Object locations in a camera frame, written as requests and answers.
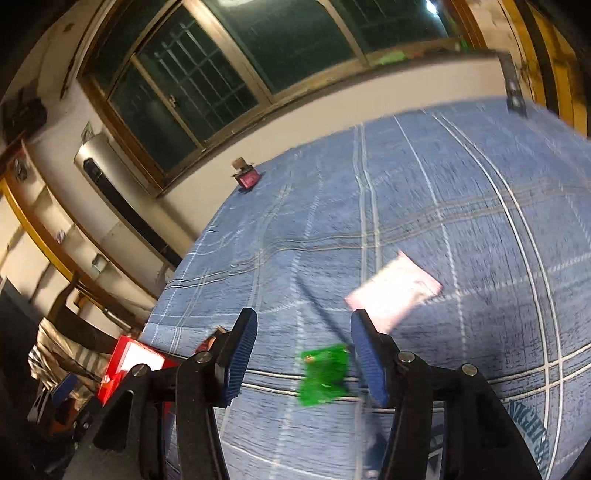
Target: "striped cloth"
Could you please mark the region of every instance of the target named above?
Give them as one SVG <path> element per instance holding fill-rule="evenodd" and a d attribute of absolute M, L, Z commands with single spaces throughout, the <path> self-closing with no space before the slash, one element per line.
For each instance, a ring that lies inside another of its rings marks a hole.
<path fill-rule="evenodd" d="M 70 394 L 76 400 L 74 407 L 82 405 L 98 391 L 111 356 L 96 353 L 64 337 L 55 326 L 43 319 L 37 330 L 37 343 L 29 352 L 31 376 L 50 390 L 68 373 L 75 373 L 78 384 Z"/>

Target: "red object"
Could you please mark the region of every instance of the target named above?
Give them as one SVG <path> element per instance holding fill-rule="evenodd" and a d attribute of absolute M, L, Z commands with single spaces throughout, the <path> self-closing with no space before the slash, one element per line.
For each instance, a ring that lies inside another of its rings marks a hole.
<path fill-rule="evenodd" d="M 107 403 L 127 372 L 138 364 L 147 364 L 152 370 L 178 366 L 174 360 L 137 340 L 126 336 L 119 337 L 97 394 L 103 405 Z"/>
<path fill-rule="evenodd" d="M 246 190 L 253 188 L 260 179 L 261 175 L 254 168 L 236 176 L 236 181 Z"/>

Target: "window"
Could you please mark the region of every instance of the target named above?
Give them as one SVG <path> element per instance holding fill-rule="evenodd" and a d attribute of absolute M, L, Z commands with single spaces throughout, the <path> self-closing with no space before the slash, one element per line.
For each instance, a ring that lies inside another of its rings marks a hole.
<path fill-rule="evenodd" d="M 111 104 L 162 170 L 171 170 L 195 150 L 193 141 L 133 65 L 119 81 Z"/>
<path fill-rule="evenodd" d="M 316 0 L 204 0 L 269 87 L 277 93 L 353 58 Z"/>
<path fill-rule="evenodd" d="M 332 0 L 365 53 L 447 37 L 433 0 Z"/>
<path fill-rule="evenodd" d="M 165 0 L 126 0 L 100 35 L 87 66 L 101 88 L 108 92 L 118 67 L 142 30 L 166 3 Z"/>
<path fill-rule="evenodd" d="M 415 56 L 457 48 L 460 36 L 451 25 L 463 25 L 469 9 L 448 22 L 436 5 L 115 0 L 79 79 L 129 159 L 162 191 L 295 98 L 400 59 L 400 49 Z"/>
<path fill-rule="evenodd" d="M 236 70 L 184 7 L 156 32 L 139 59 L 201 142 L 256 105 Z"/>

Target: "blue plaid bedsheet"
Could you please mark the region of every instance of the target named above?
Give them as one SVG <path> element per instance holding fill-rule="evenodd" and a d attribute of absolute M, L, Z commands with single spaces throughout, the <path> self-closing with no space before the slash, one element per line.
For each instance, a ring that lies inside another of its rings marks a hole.
<path fill-rule="evenodd" d="M 258 312 L 242 393 L 216 412 L 231 478 L 362 477 L 392 412 L 364 400 L 353 366 L 349 396 L 301 407 L 297 357 L 350 342 L 344 296 L 398 250 L 443 285 L 395 328 L 398 345 L 477 365 L 543 478 L 566 472 L 591 436 L 591 147 L 545 109 L 528 114 L 498 98 L 360 124 L 263 163 L 256 188 L 220 207 L 141 339 L 190 356 L 241 308 Z M 174 425 L 168 436 L 174 477 Z"/>

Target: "red box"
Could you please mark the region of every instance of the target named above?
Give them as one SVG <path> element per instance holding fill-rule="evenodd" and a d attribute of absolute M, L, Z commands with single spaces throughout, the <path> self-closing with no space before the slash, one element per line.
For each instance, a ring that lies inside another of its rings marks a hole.
<path fill-rule="evenodd" d="M 152 370 L 161 370 L 179 365 L 174 360 L 143 343 L 139 343 L 137 340 L 132 340 L 126 336 L 119 337 L 97 394 L 97 398 L 103 405 L 107 403 L 107 400 L 109 400 L 109 397 L 127 372 L 138 364 L 147 364 Z"/>

